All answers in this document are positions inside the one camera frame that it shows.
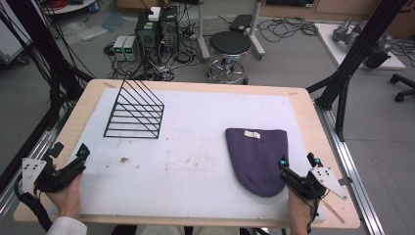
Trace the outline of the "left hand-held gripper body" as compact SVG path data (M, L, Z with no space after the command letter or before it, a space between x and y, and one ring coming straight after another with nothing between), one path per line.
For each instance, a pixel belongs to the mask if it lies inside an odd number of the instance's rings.
M64 168L55 169L52 156L46 154L40 160L23 158L22 191L30 188L45 193L56 193L67 186L86 169L85 157L76 157Z

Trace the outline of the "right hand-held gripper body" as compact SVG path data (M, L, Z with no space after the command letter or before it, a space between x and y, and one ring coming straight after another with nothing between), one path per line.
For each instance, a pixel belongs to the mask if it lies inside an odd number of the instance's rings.
M280 170L280 178L290 189L307 200L320 200L327 190L342 200L347 199L346 192L329 167L313 167L306 177L302 177L287 166L283 166Z

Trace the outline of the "purple knitted beanie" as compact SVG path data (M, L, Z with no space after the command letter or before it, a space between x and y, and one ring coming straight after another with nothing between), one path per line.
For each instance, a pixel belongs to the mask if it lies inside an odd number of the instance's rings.
M285 130L227 128L225 138L236 177L248 191L270 198L284 189L278 161L289 156Z

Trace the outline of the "person's left hand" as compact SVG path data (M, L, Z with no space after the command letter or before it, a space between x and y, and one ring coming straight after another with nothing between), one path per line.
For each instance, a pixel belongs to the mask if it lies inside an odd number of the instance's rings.
M59 216L79 219L81 213L81 198L79 185L82 175L79 174L68 187L56 192L47 193L47 197L56 206Z

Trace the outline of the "white foam mat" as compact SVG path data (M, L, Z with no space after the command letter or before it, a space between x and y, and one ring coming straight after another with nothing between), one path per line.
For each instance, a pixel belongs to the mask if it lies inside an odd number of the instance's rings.
M164 104L156 139L104 134L117 97L106 89L80 141L90 155L81 179L85 215L203 219L287 218L288 195L262 198L236 178L225 131L230 127L288 133L289 163L310 169L298 118L286 96L157 91Z

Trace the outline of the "small white power unit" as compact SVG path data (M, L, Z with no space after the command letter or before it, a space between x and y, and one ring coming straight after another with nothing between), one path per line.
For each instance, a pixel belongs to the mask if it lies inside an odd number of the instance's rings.
M138 58L139 49L137 38L135 36L127 36L125 38L123 51L126 61L135 61Z
M125 55L123 52L123 45L125 42L126 37L123 35L120 35L116 40L115 43L113 45L113 49L115 52L115 57L119 60L119 61L124 61L125 60Z

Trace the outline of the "grey equipment case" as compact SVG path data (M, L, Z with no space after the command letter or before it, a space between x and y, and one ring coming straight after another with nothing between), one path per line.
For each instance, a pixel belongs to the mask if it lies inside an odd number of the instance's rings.
M4 5L4 12L0 9L0 13L5 15L20 39L29 45L31 38L9 6ZM22 51L23 46L18 38L0 20L0 64L10 64Z

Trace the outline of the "white floor platform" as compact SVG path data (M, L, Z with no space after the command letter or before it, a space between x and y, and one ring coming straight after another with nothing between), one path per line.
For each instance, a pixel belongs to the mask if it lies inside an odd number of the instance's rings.
M324 42L331 58L335 64L339 66L346 57L348 47L342 41L336 42L332 38L333 31L338 27L338 25L330 23L317 23L315 26L318 28L319 37ZM390 57L379 66L379 70L399 71L405 69L405 65L397 56L395 56L392 52L389 52L389 56Z

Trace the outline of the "black round stool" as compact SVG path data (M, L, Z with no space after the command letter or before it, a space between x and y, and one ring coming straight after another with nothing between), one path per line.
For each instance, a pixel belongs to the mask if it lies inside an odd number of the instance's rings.
M221 31L209 40L209 50L219 56L207 69L209 81L219 83L249 83L244 67L238 59L245 57L251 50L251 42L247 36L235 31Z

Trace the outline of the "grey robot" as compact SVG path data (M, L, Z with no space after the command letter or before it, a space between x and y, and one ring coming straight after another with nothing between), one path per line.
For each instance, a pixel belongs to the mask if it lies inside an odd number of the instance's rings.
M367 22L362 21L357 24L351 31L349 26L351 18L347 18L344 23L333 30L332 39L336 42L342 41L347 47L351 47L360 35ZM368 69L376 69L383 64L391 56L389 52L392 49L392 37L387 34L383 34L372 47L367 57L363 60L362 64Z

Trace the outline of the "grey table leg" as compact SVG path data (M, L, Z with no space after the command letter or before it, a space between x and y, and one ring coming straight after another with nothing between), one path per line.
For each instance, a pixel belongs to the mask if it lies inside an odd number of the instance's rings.
M258 41L256 37L257 24L258 24L261 4L262 4L262 0L254 0L253 19L252 19L252 24L249 30L249 39L251 41L252 47L254 51L256 52L257 58L259 60L261 60L266 55L264 49L262 48L260 42Z
M202 55L202 61L207 63L210 60L210 53L204 38L204 0L198 0L198 33L197 41Z

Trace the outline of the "black computer tower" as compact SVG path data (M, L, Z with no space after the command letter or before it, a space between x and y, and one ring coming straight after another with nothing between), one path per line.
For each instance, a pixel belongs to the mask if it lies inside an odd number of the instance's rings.
M143 11L139 17L135 27L135 33L141 51L154 64L160 62L158 49L160 45L160 23L149 20L149 13Z
M160 23L164 51L171 53L178 52L178 8L176 6L164 8L161 11Z

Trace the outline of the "round white table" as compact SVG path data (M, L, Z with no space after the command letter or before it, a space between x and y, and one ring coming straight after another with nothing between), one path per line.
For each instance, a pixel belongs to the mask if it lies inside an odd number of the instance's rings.
M47 15L58 15L58 14L64 14L64 13L70 13L77 10L81 10L84 8L88 8L90 5L93 5L96 3L97 0L82 0L81 4L70 4L67 3L64 7L58 7L58 8L51 8L49 6L43 6L41 9L43 12Z

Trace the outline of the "black flat box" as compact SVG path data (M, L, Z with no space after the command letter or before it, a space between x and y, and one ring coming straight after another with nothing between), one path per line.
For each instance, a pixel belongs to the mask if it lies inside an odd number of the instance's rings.
M252 15L238 15L234 21L229 25L231 31L243 33L250 25L253 19Z

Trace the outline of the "aluminium rail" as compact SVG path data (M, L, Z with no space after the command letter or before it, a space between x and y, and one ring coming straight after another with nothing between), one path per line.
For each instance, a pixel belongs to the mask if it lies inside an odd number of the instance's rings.
M353 204L357 208L358 218L363 223L366 233L368 235L386 235L369 195L366 192L347 144L340 139L335 131L336 119L333 112L323 110L317 105L315 105L315 110L322 123L341 173L343 176L351 179L351 182L347 185L347 189Z
M15 195L14 186L18 177L23 173L23 158L40 160L57 139L71 111L72 109L68 111L60 110L58 120L52 122L52 111L48 110L32 129L17 153L8 162L6 168L0 172L0 221L7 216L18 199Z

